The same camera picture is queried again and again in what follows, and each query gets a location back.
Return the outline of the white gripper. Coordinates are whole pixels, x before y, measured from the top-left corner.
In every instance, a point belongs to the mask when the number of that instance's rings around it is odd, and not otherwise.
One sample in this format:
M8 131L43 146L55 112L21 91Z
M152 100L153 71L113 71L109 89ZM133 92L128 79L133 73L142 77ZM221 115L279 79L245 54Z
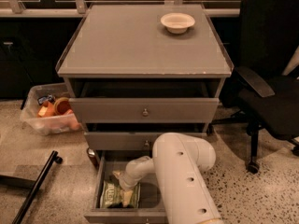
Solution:
M113 171L112 174L119 180L121 188L124 189L121 191L121 199L122 205L127 207L134 193L132 189L135 188L139 180L129 176L123 171Z

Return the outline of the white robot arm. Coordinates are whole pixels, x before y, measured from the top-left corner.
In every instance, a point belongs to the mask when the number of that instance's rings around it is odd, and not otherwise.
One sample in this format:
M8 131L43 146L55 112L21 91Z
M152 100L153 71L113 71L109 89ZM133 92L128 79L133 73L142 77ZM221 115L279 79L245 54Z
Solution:
M142 178L154 173L169 224L224 224L201 176L215 161L216 152L208 141L164 133L154 142L150 157L129 161L113 175L127 198Z

